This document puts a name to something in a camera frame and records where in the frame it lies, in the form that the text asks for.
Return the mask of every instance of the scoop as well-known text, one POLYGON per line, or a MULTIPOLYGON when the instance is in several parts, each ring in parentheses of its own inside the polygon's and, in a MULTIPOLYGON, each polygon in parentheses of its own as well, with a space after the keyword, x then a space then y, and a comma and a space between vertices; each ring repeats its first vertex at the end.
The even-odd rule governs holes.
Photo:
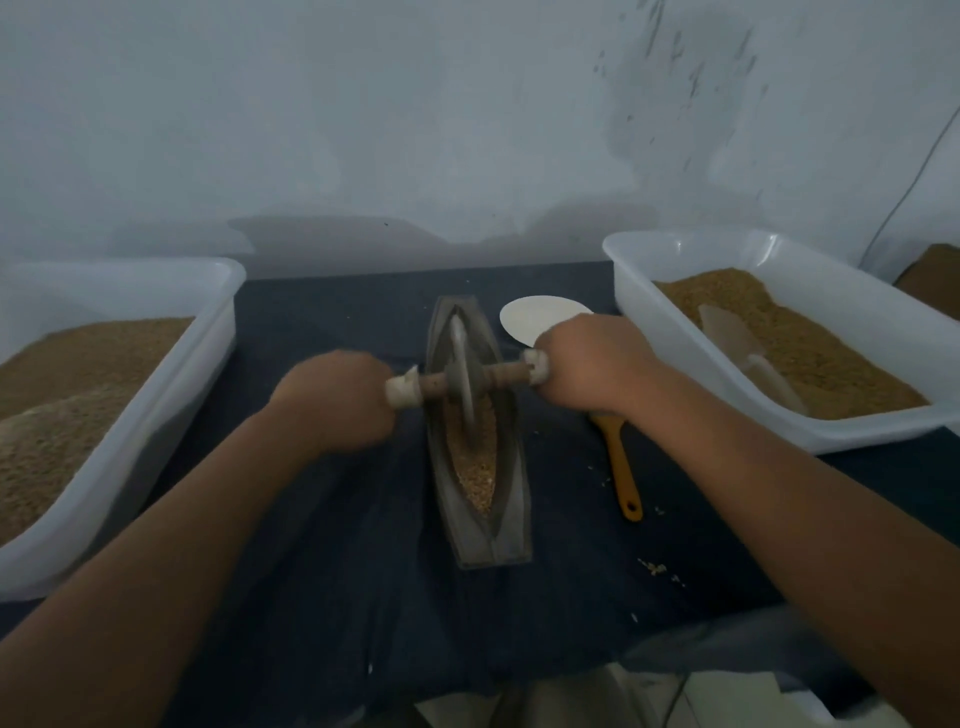
POLYGON ((801 415, 807 414, 804 401, 790 386, 790 382, 774 369, 766 357, 767 352, 763 345, 750 332, 743 319, 735 313, 706 303, 702 303, 698 310, 707 339, 713 342, 760 392, 780 406, 801 415))

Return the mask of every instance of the plastic container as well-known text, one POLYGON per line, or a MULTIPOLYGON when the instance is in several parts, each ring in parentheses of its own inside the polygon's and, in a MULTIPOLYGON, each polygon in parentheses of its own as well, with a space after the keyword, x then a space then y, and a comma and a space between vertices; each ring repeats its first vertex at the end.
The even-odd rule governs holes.
POLYGON ((56 502, 0 547, 0 601, 48 594, 136 515, 232 351, 233 295, 245 278, 243 266, 224 258, 0 270, 0 361, 65 328, 195 317, 56 502))
POLYGON ((620 309, 662 359, 809 452, 905 440, 960 424, 960 324, 862 271, 784 235, 736 228, 619 232, 603 248, 613 260, 620 309), (718 268, 750 272, 777 303, 828 328, 932 404, 825 421, 769 400, 653 284, 718 268))

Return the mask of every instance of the table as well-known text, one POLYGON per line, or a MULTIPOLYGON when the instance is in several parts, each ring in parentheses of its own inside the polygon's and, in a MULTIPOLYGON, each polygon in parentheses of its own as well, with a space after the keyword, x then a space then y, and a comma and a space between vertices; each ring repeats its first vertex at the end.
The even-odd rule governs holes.
MULTIPOLYGON (((615 312, 610 263, 248 282, 237 349, 153 499, 264 404, 297 361, 368 350, 422 361, 433 304, 478 297, 498 324, 525 295, 615 312)), ((773 670, 833 710, 870 689, 793 611, 684 473, 624 430, 646 516, 620 515, 599 433, 518 397, 532 490, 530 565, 456 568, 432 492, 422 415, 390 444, 314 464, 280 497, 238 565, 171 725, 285 725, 446 692, 492 692, 621 660, 629 669, 773 670), (653 575, 643 563, 664 564, 653 575)), ((960 440, 946 430, 827 461, 960 543, 960 440)), ((9 614, 17 609, 4 607, 9 614)), ((0 624, 4 611, 0 610, 0 624)))

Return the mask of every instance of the white plate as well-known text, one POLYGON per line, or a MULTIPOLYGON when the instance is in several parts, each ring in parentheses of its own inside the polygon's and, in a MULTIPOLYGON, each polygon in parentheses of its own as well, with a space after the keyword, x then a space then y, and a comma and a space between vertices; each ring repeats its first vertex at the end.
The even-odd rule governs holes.
POLYGON ((578 313, 592 313, 582 303, 559 296, 527 296, 500 309, 500 324, 521 344, 532 347, 544 331, 578 313))

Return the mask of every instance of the hand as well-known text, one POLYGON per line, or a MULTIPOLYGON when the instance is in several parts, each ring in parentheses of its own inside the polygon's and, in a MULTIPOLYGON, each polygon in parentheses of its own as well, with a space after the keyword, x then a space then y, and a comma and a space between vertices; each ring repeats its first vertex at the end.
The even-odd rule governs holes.
POLYGON ((550 357, 550 378, 538 391, 570 409, 619 413, 625 390, 665 366, 623 316, 582 313, 545 331, 536 346, 550 357))
POLYGON ((307 456, 375 445, 394 430, 384 393, 390 367, 364 352, 330 352, 302 361, 280 380, 265 412, 277 415, 307 456))

